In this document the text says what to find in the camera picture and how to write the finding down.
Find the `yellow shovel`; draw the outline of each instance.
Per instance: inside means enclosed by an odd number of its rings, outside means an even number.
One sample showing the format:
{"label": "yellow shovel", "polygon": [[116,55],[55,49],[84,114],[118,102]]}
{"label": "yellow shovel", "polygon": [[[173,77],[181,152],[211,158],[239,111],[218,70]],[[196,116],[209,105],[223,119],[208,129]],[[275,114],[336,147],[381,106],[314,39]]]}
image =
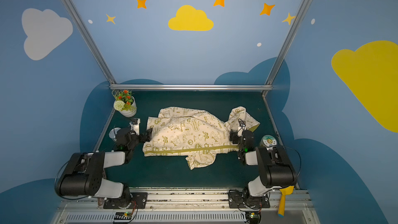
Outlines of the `yellow shovel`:
{"label": "yellow shovel", "polygon": [[280,189],[282,193],[281,197],[281,202],[279,203],[279,210],[278,210],[278,216],[283,217],[285,215],[285,200],[286,200],[286,195],[290,195],[293,193],[294,186],[289,186],[285,189]]}

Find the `orange star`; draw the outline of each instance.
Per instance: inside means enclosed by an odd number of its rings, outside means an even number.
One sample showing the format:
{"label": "orange star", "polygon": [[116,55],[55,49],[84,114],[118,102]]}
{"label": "orange star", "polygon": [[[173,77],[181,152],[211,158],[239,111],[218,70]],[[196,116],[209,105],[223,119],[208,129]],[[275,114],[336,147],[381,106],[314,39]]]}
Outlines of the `orange star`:
{"label": "orange star", "polygon": [[275,5],[267,5],[267,4],[264,4],[264,9],[263,9],[263,11],[260,13],[260,15],[262,15],[262,14],[267,14],[268,16],[271,14],[271,10],[272,10],[272,8],[274,7]]}
{"label": "orange star", "polygon": [[214,3],[213,6],[221,5],[222,7],[224,7],[224,1],[225,1],[225,0],[216,0],[216,2]]}
{"label": "orange star", "polygon": [[137,8],[144,8],[144,9],[146,9],[147,7],[145,6],[145,2],[146,2],[147,0],[137,0],[137,2],[138,2],[138,6],[137,6]]}

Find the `white flower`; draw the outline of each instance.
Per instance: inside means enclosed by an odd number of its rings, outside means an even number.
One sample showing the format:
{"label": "white flower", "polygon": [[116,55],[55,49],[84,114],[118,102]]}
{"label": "white flower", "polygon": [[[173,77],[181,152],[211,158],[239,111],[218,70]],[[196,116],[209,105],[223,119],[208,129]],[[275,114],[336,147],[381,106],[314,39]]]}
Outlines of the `white flower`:
{"label": "white flower", "polygon": [[113,107],[117,110],[117,111],[122,111],[123,107],[124,107],[125,103],[123,101],[115,101],[113,103]]}

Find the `dark green mat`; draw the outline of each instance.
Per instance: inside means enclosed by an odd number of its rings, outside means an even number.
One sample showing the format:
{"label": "dark green mat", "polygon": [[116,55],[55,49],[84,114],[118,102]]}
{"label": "dark green mat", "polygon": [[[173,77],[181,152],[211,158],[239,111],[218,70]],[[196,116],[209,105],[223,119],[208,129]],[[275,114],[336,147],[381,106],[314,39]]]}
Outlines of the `dark green mat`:
{"label": "dark green mat", "polygon": [[[261,124],[254,131],[256,142],[262,136],[275,136],[266,107],[259,92],[136,92],[137,114],[140,132],[147,127],[148,117],[157,117],[166,107],[185,107],[206,110],[222,121],[227,121],[235,107],[246,107],[247,112]],[[114,142],[109,131],[115,127],[127,127],[130,120],[116,112],[99,148],[111,151]],[[258,176],[257,166],[244,166],[236,152],[217,154],[216,161],[204,168],[190,170],[185,156],[144,157],[139,144],[132,160],[125,165],[106,169],[109,180],[127,183],[130,187],[244,187]]]}

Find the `star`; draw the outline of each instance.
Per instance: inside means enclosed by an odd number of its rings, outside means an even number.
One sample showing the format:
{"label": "star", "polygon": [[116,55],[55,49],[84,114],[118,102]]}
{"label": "star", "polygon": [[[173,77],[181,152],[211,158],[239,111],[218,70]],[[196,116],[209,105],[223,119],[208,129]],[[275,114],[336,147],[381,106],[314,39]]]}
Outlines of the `star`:
{"label": "star", "polygon": [[224,1],[225,1],[225,0],[216,0],[216,2],[214,2],[214,5],[213,5],[213,6],[221,5],[222,7],[224,7]]}
{"label": "star", "polygon": [[285,19],[285,20],[283,20],[282,22],[288,22],[289,23],[289,25],[291,24],[291,21],[292,21],[292,19],[293,18],[295,18],[296,16],[291,16],[290,15],[290,12],[289,12],[289,14],[288,14],[288,16],[287,16],[287,18]]}
{"label": "star", "polygon": [[272,10],[272,8],[274,7],[275,5],[267,5],[267,4],[264,4],[264,9],[263,9],[263,11],[260,13],[260,15],[262,15],[262,14],[267,14],[268,16],[271,14],[271,10]]}
{"label": "star", "polygon": [[137,6],[137,8],[147,8],[146,6],[145,6],[145,2],[146,2],[147,0],[137,0],[137,2],[138,2],[138,6]]}
{"label": "star", "polygon": [[107,22],[112,22],[113,24],[115,24],[115,22],[113,21],[113,19],[114,19],[115,17],[110,17],[110,16],[108,16],[108,14],[107,14],[106,16],[108,17]]}

